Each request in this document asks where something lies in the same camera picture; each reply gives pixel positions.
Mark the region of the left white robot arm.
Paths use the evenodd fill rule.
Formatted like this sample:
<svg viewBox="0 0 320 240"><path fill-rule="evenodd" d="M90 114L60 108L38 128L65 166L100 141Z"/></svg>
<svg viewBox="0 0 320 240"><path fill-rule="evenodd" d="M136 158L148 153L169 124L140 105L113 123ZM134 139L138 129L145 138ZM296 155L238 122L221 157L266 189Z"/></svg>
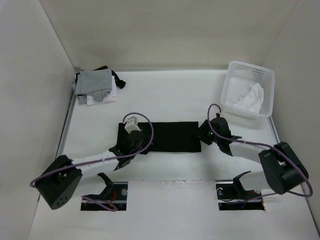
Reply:
<svg viewBox="0 0 320 240"><path fill-rule="evenodd" d="M97 167L105 167L111 172L126 167L136 155L148 150L153 138L153 130L150 134L144 130L133 130L122 143L101 155L79 159L61 155L30 185L39 191L52 210L57 210L73 197L84 173Z"/></svg>

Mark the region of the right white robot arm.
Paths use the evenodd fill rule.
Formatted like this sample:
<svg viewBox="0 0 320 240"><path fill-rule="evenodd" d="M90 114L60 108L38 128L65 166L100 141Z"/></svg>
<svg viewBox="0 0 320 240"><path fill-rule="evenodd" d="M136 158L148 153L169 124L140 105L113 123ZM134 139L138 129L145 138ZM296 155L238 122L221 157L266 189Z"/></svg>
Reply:
<svg viewBox="0 0 320 240"><path fill-rule="evenodd" d="M276 145L244 140L233 135L225 118L217 116L205 120L195 137L211 145L215 143L219 150L231 157L240 157L261 165L256 173L245 171L234 177L232 192L238 198L245 197L255 189L270 189L275 194L291 193L302 183L309 184L309 173L290 145L280 142Z"/></svg>

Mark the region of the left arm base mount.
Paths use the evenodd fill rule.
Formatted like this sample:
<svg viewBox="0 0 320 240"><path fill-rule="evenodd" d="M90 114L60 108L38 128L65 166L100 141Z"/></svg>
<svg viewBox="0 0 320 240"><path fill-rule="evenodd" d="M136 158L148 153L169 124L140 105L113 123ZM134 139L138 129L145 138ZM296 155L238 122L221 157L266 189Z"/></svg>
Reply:
<svg viewBox="0 0 320 240"><path fill-rule="evenodd" d="M112 181L105 173L97 174L104 183L104 188L99 193L85 195L81 199L81 211L126 211L128 187L127 181Z"/></svg>

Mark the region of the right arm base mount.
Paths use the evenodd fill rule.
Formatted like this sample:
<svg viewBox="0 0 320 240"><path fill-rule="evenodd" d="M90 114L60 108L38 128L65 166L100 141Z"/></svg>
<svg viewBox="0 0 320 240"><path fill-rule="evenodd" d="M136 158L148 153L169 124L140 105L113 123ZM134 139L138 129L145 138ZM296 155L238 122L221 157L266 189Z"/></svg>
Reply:
<svg viewBox="0 0 320 240"><path fill-rule="evenodd" d="M243 172L232 180L217 181L216 194L220 211L264 211L265 205L261 190L245 190L240 182L241 177L250 173Z"/></svg>

